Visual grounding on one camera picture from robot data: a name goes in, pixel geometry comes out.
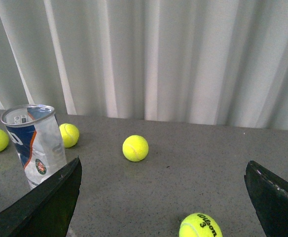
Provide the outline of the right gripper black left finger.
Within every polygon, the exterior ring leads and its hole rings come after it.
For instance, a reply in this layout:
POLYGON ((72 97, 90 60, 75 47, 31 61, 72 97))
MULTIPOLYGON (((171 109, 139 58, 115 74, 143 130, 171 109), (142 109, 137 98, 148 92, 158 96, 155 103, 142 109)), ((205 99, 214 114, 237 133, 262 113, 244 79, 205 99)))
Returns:
POLYGON ((64 237, 81 185, 79 158, 0 212, 0 237, 64 237))

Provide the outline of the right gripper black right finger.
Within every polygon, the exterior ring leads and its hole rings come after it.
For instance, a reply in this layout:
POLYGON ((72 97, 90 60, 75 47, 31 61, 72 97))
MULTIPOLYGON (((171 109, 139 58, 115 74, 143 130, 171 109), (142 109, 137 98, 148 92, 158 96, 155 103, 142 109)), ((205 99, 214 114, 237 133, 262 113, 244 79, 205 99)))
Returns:
POLYGON ((254 160, 244 180, 266 236, 288 237, 288 182, 254 160))

